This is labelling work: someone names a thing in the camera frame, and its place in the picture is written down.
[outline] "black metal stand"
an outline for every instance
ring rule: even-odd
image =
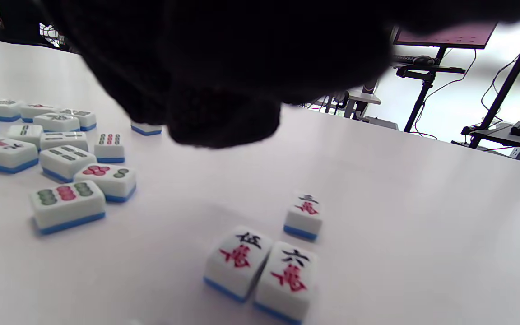
[[[421,107],[423,106],[423,103],[425,102],[425,98],[427,98],[427,94],[429,92],[429,89],[433,87],[433,82],[435,81],[435,77],[437,72],[450,72],[452,74],[464,74],[466,72],[464,69],[461,68],[445,68],[442,66],[439,66],[440,61],[444,57],[444,54],[446,52],[446,47],[439,47],[439,52],[437,53],[437,56],[435,57],[435,65],[432,66],[416,66],[416,65],[404,65],[399,66],[396,71],[396,75],[401,78],[413,78],[413,79],[419,79],[422,80],[422,89],[421,93],[418,95],[417,101],[414,104],[413,111],[410,113],[409,120],[406,123],[406,126],[404,127],[404,132],[410,132],[410,130],[413,128],[414,122],[417,119],[419,111],[421,111]],[[428,71],[425,74],[421,74],[419,72],[412,72],[410,70],[425,70]]]
[[[509,93],[509,90],[511,90],[512,85],[515,83],[515,80],[520,72],[520,55],[516,59],[514,66],[511,69],[511,72],[509,72],[505,82],[503,83],[503,86],[499,90],[499,94],[495,98],[495,101],[493,101],[493,105],[491,105],[491,108],[489,108],[489,112],[487,115],[485,115],[485,119],[483,119],[483,122],[478,127],[465,127],[463,131],[461,132],[462,135],[468,135],[471,132],[478,131],[478,130],[486,130],[491,126],[491,122],[493,122],[493,119],[495,118],[495,115],[499,113],[499,109],[501,108],[501,104],[507,97],[507,94]],[[469,148],[475,149],[479,142],[481,141],[481,137],[475,136],[471,140],[471,144],[469,144]]]
[[[362,86],[362,93],[363,94],[373,94],[377,83],[378,83],[377,79],[370,80],[369,82],[365,83]],[[364,117],[365,111],[367,111],[367,106],[368,106],[367,102],[357,101],[357,107],[354,110],[353,120],[357,120],[359,116]]]

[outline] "dark blurry object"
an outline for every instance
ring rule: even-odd
[[[428,34],[469,21],[520,19],[520,1],[496,0],[41,2],[132,120],[166,124],[175,141],[210,148],[271,136],[281,102],[300,104],[374,80],[391,60],[386,26]],[[338,8],[366,14],[307,23]],[[341,51],[307,50],[330,37],[354,41]]]
[[[8,41],[46,43],[39,34],[39,23],[45,19],[31,0],[0,0],[0,15]]]

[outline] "black cable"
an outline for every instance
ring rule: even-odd
[[[501,149],[509,149],[509,148],[514,148],[514,147],[515,147],[515,146],[503,147],[503,148],[494,148],[494,149],[487,149],[487,150],[483,150],[483,152],[493,151],[493,150],[501,150]]]
[[[449,82],[449,83],[444,84],[444,86],[441,86],[439,89],[437,89],[437,90],[433,91],[431,94],[429,94],[429,95],[427,96],[427,98],[425,98],[425,101],[422,102],[422,105],[421,105],[421,111],[419,112],[418,117],[417,117],[417,119],[416,119],[415,122],[414,122],[414,130],[415,130],[417,133],[421,134],[421,136],[422,136],[423,134],[426,134],[426,133],[422,133],[422,132],[419,132],[419,131],[418,131],[418,129],[417,129],[417,123],[421,120],[421,117],[423,116],[423,111],[425,111],[425,106],[427,105],[427,100],[428,100],[429,98],[431,98],[431,96],[434,95],[436,92],[438,92],[439,90],[443,89],[444,87],[446,87],[446,86],[448,86],[448,85],[450,85],[450,84],[453,84],[453,83],[455,83],[455,82],[460,82],[460,81],[464,80],[464,78],[467,76],[467,74],[469,73],[469,71],[470,71],[471,68],[473,67],[473,64],[475,63],[475,61],[477,61],[477,50],[473,50],[473,51],[474,51],[473,62],[471,62],[471,64],[469,65],[469,68],[464,72],[462,78],[457,79],[457,80],[452,80],[452,82]]]
[[[409,133],[411,133],[411,134],[412,133],[418,134],[418,135],[422,136],[423,138],[424,138],[425,135],[426,136],[432,136],[433,138],[435,138],[435,140],[438,140],[436,136],[433,136],[432,134],[428,134],[428,133],[421,133],[421,132],[418,132],[418,131],[417,132],[409,132]]]

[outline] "red circle symbol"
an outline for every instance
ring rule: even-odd
[[[64,201],[71,201],[75,198],[76,198],[76,196],[74,194],[65,194],[65,195],[61,196],[61,199]]]
[[[96,175],[96,176],[103,176],[106,174],[107,171],[109,171],[110,168],[107,166],[99,167],[99,166],[89,166],[83,173],[85,175]]]

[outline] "desk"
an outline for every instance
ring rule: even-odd
[[[511,134],[511,127],[513,124],[503,123],[490,130],[477,130],[471,132],[469,135],[477,139],[484,139],[503,144],[505,146],[520,147],[520,136]]]
[[[288,107],[258,144],[179,146],[132,133],[75,54],[0,43],[0,95],[21,94],[121,132],[138,193],[41,238],[27,192],[55,183],[0,175],[0,325],[277,324],[202,284],[238,224],[318,254],[306,325],[520,324],[520,161]],[[282,231],[295,190],[322,202],[316,243]]]

